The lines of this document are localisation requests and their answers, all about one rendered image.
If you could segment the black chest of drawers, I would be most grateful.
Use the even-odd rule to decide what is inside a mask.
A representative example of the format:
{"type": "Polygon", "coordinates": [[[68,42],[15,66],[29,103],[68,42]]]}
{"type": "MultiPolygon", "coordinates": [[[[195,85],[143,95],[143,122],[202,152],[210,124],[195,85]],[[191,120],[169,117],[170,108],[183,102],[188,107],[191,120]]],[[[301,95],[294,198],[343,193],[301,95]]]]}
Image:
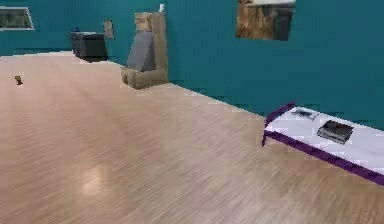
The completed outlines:
{"type": "Polygon", "coordinates": [[[104,35],[96,32],[71,32],[72,50],[76,57],[87,62],[105,61],[108,54],[104,35]]]}

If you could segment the dark bound pair of books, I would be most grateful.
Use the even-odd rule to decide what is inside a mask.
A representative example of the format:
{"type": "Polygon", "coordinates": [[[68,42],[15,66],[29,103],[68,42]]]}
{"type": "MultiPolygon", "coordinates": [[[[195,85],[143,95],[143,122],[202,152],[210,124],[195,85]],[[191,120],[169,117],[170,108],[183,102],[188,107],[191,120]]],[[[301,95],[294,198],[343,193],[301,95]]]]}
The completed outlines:
{"type": "Polygon", "coordinates": [[[353,133],[353,127],[328,120],[317,131],[319,137],[334,141],[339,144],[345,144],[353,133]]]}

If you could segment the brown framed wall picture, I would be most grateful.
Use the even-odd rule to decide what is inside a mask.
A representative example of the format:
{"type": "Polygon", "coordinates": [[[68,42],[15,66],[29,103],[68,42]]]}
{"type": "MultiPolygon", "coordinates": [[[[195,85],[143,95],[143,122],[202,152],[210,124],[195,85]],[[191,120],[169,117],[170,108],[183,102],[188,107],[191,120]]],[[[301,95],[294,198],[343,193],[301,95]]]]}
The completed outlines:
{"type": "Polygon", "coordinates": [[[287,41],[295,9],[296,0],[237,0],[235,36],[287,41]]]}

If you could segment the purple framed white bed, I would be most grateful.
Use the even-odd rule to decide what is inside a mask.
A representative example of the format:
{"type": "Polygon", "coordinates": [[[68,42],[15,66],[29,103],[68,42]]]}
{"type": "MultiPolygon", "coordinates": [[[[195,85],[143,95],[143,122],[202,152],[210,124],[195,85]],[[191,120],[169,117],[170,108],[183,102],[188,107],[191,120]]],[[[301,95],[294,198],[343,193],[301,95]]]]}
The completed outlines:
{"type": "Polygon", "coordinates": [[[384,186],[382,130],[297,107],[290,102],[266,117],[262,146],[267,137],[384,186]],[[350,138],[340,144],[318,136],[318,130],[327,121],[350,126],[350,138]]]}

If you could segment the small grey wall picture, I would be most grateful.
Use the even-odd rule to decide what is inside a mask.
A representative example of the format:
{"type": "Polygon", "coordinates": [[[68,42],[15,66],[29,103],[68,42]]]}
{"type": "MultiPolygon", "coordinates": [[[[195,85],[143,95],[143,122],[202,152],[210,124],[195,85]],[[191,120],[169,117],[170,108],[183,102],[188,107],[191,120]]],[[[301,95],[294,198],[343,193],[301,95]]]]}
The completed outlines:
{"type": "Polygon", "coordinates": [[[111,20],[104,20],[103,21],[103,28],[104,28],[104,35],[107,39],[113,39],[114,38],[114,30],[113,30],[113,23],[111,20]]]}

